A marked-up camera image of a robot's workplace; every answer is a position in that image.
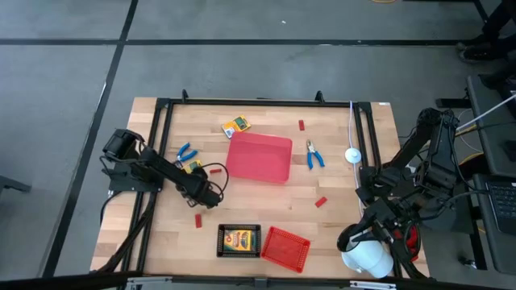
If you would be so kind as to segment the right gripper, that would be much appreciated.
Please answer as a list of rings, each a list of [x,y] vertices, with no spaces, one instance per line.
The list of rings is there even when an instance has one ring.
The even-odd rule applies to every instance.
[[[388,199],[377,199],[364,210],[364,216],[371,223],[372,236],[380,241],[409,239],[414,225],[410,216]]]

